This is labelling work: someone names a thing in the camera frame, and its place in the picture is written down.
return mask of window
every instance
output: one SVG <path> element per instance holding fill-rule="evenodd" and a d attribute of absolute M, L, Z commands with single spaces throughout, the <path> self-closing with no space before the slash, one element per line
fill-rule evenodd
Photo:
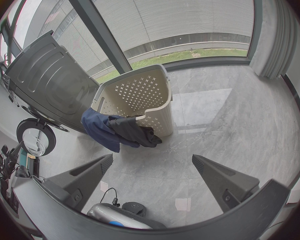
<path fill-rule="evenodd" d="M 194 57 L 247 55 L 253 0 L 92 1 L 133 69 Z"/>
<path fill-rule="evenodd" d="M 26 48 L 50 30 L 57 43 L 98 82 L 119 75 L 69 0 L 26 0 L 14 35 L 20 46 Z"/>

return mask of grass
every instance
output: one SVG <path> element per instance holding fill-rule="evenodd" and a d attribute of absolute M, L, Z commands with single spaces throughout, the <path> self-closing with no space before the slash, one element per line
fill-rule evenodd
<path fill-rule="evenodd" d="M 175 62 L 180 60 L 192 59 L 192 54 L 200 54 L 199 57 L 212 57 L 212 56 L 247 56 L 246 50 L 237 49 L 195 49 L 186 51 L 177 51 L 168 55 L 159 57 L 147 58 L 131 64 L 133 70 L 143 68 L 153 64 L 164 64 L 168 62 Z M 119 75 L 118 71 L 114 70 L 100 78 L 97 78 L 97 82 L 103 83 Z"/>

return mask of laundry basket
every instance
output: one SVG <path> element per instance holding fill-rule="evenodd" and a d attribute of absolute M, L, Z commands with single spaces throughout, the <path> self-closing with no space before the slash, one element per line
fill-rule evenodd
<path fill-rule="evenodd" d="M 163 65 L 133 70 L 100 85 L 92 109 L 105 115 L 135 116 L 139 126 L 152 127 L 154 134 L 172 134 L 171 86 Z"/>

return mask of floor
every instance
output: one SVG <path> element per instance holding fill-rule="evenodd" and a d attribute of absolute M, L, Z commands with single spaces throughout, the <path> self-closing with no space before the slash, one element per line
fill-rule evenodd
<path fill-rule="evenodd" d="M 300 113 L 282 78 L 259 78 L 248 66 L 210 66 L 169 72 L 174 132 L 156 148 L 121 145 L 86 206 L 114 187 L 119 203 L 139 202 L 167 227 L 222 214 L 191 162 L 202 155 L 234 170 L 289 185 L 300 170 Z M 55 130 L 57 144 L 40 158 L 49 177 L 111 151 L 77 132 Z M 103 202 L 111 203 L 110 190 Z"/>

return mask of washing machine door glass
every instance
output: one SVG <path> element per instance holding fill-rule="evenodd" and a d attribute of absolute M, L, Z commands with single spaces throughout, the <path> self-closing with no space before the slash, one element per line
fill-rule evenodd
<path fill-rule="evenodd" d="M 35 157 L 49 154 L 56 146 L 56 136 L 47 122 L 38 118 L 22 120 L 17 129 L 18 142 L 22 148 Z"/>
<path fill-rule="evenodd" d="M 23 132 L 22 139 L 27 150 L 35 157 L 42 156 L 49 145 L 47 135 L 35 128 L 26 129 Z"/>

